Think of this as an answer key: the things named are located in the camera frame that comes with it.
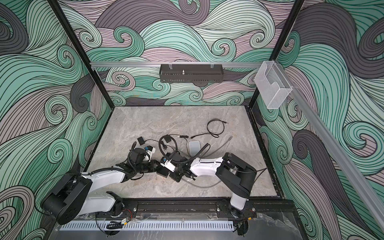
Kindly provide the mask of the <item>black power adapter with cable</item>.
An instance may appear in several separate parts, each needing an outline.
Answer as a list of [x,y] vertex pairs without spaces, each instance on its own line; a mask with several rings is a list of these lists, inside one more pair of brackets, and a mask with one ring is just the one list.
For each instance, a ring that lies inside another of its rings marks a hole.
[[[137,140],[138,140],[140,146],[144,145],[146,142],[149,142],[149,141],[159,143],[158,140],[153,140],[153,139],[147,139],[147,140],[145,140],[143,137],[139,137],[139,138],[137,138]],[[170,146],[170,145],[166,145],[166,144],[163,143],[163,142],[160,142],[160,144],[161,144],[163,150],[167,150],[168,148],[170,148],[170,149],[173,150],[173,151],[175,150],[172,146]]]

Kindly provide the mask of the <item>black network switch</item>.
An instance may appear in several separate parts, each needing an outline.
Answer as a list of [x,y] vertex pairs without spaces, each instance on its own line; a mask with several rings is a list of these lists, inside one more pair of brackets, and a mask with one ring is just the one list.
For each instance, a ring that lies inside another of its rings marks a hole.
[[166,167],[158,166],[156,170],[157,175],[162,176],[164,178],[167,178],[170,170],[167,169]]

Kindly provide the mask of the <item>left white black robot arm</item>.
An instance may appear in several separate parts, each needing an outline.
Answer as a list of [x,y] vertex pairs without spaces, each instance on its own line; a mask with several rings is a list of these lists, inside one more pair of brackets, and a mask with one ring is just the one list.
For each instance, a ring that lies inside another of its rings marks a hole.
[[145,173],[155,172],[159,166],[152,158],[155,152],[152,146],[137,148],[133,145],[127,159],[113,167],[89,173],[69,171],[46,194],[40,207],[60,225],[91,213],[107,213],[119,218],[126,209],[122,197],[112,191],[97,194],[96,190],[139,180]]

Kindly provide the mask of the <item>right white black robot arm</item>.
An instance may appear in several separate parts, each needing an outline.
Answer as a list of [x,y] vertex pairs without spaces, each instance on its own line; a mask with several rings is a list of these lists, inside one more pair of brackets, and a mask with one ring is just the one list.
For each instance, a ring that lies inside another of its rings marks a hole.
[[[162,149],[164,138],[170,138],[175,143],[175,150],[165,153]],[[160,164],[166,168],[173,179],[179,182],[183,177],[196,179],[201,176],[217,177],[231,192],[231,211],[233,214],[241,214],[246,208],[246,203],[251,196],[251,191],[256,182],[258,170],[233,153],[225,153],[216,159],[202,159],[201,154],[210,144],[205,144],[195,155],[185,158],[178,150],[176,140],[165,135],[159,140],[159,148],[162,155]]]

